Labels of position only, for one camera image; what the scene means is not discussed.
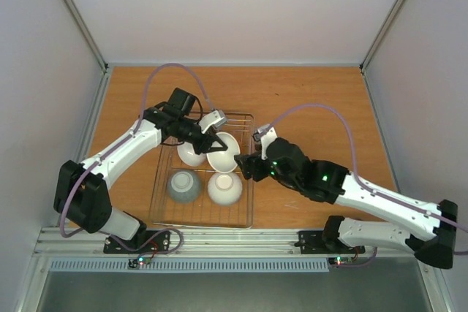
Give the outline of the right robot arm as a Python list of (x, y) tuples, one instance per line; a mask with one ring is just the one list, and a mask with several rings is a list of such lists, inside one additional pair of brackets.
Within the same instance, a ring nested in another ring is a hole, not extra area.
[(372, 246), (413, 254), (420, 262), (440, 269), (453, 266), (458, 215), (454, 202), (422, 202), (384, 189), (346, 167), (309, 159), (283, 138), (234, 159), (247, 180), (271, 177), (311, 201), (355, 208), (378, 218), (359, 221), (329, 216), (321, 241), (330, 252)]

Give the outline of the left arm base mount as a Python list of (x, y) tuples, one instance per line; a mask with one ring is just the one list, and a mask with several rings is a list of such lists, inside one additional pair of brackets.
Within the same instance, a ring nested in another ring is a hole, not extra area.
[(140, 230), (130, 240), (113, 235), (105, 239), (104, 254), (144, 254), (154, 250), (166, 251), (170, 244), (170, 233), (166, 230)]

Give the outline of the grey bowl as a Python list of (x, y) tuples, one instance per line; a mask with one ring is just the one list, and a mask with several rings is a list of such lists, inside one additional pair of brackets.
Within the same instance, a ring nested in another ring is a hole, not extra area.
[(169, 197), (178, 203), (194, 202), (202, 188), (200, 177), (191, 170), (174, 172), (167, 182)]

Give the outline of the white bowl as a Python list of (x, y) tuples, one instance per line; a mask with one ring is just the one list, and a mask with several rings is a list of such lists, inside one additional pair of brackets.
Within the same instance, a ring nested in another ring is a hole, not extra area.
[(206, 155), (196, 154), (193, 145), (188, 142), (178, 145), (177, 152), (182, 162), (190, 167), (198, 167), (206, 160)]
[(241, 198), (243, 185), (239, 176), (234, 172), (215, 172), (209, 179), (207, 190), (214, 203), (230, 206)]

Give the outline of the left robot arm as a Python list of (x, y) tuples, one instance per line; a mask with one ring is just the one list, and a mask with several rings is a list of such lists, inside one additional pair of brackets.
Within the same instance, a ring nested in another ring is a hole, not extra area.
[(109, 190), (141, 156), (169, 138), (187, 142), (196, 154), (227, 150), (216, 130), (227, 119), (221, 110), (212, 110), (200, 120), (189, 118), (198, 98), (175, 88), (166, 102), (143, 110), (139, 118), (104, 150), (81, 162), (65, 162), (58, 174), (53, 208), (60, 215), (59, 228), (65, 238), (65, 222), (77, 224), (89, 234), (103, 232), (117, 237), (131, 252), (146, 247), (148, 235), (138, 218), (112, 206)]

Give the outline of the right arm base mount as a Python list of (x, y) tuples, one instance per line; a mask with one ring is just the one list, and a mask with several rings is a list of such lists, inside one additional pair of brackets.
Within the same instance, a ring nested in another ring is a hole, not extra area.
[(342, 243), (326, 244), (322, 239), (322, 230), (301, 230), (298, 241), (294, 243), (302, 254), (364, 254), (363, 246), (352, 248)]

